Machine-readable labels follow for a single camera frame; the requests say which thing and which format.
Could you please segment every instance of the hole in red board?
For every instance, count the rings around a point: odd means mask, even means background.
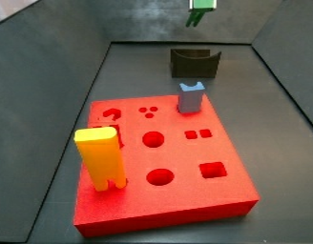
[[[197,133],[195,131],[186,131],[185,132],[186,138],[187,139],[197,139]]]
[[[145,115],[146,118],[153,118],[154,117],[154,114],[151,112],[149,112],[146,115]]]
[[[108,109],[103,112],[103,116],[112,116],[112,120],[116,121],[120,118],[120,110],[119,109]]]
[[[110,125],[110,127],[114,127],[118,131],[118,143],[119,143],[119,147],[122,148],[124,145],[120,140],[120,127],[119,127],[119,125]]]
[[[157,169],[151,171],[146,176],[146,180],[154,186],[165,186],[171,182],[173,179],[174,174],[167,169]]]
[[[207,138],[207,137],[213,136],[213,134],[212,134],[209,129],[199,130],[199,134],[201,134],[202,138]]]
[[[165,136],[159,132],[149,132],[143,135],[143,144],[149,148],[158,148],[165,143]]]
[[[139,108],[139,112],[146,112],[147,108]]]
[[[203,178],[216,178],[226,176],[226,170],[222,162],[199,164],[199,170]]]
[[[150,111],[151,111],[151,112],[157,112],[157,111],[158,111],[158,108],[157,108],[157,107],[151,107],[151,108],[150,108]]]

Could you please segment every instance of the green object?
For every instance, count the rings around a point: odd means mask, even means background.
[[[217,7],[217,1],[216,0],[194,0],[193,7],[194,7],[194,9],[212,10]]]
[[[195,27],[202,19],[205,12],[217,8],[217,0],[190,0],[190,17],[186,22],[186,27]]]

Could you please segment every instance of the small holes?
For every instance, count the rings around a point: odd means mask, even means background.
[[[165,136],[159,132],[147,132],[143,135],[143,144],[149,148],[158,148],[165,143]]]
[[[153,118],[154,117],[154,114],[151,112],[149,112],[146,115],[145,115],[146,118]]]
[[[185,132],[186,138],[187,139],[197,139],[197,133],[195,131],[186,131]]]
[[[213,136],[213,134],[212,134],[209,129],[199,130],[199,134],[201,134],[202,138],[207,138],[207,137]]]
[[[146,112],[147,108],[139,108],[139,112]]]
[[[157,107],[151,107],[151,108],[150,108],[150,111],[151,111],[151,112],[157,112],[157,111],[158,111],[158,108],[157,108]]]
[[[206,179],[226,176],[222,162],[199,164],[199,170],[202,177]]]
[[[171,182],[173,179],[174,174],[167,169],[157,169],[146,176],[147,182],[154,186],[165,186]]]

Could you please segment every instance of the yellow block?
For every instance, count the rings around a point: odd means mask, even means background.
[[[126,175],[114,127],[76,131],[73,141],[88,168],[91,181],[98,191],[108,190],[108,180],[118,188],[126,187]]]

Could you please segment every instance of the gray floor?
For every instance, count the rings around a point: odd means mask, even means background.
[[[76,128],[94,100],[174,94],[170,48],[222,51],[218,76],[199,79],[245,162],[261,201],[232,218],[86,240],[72,226],[80,156],[72,140],[29,238],[32,243],[313,242],[313,129],[250,46],[112,45]]]

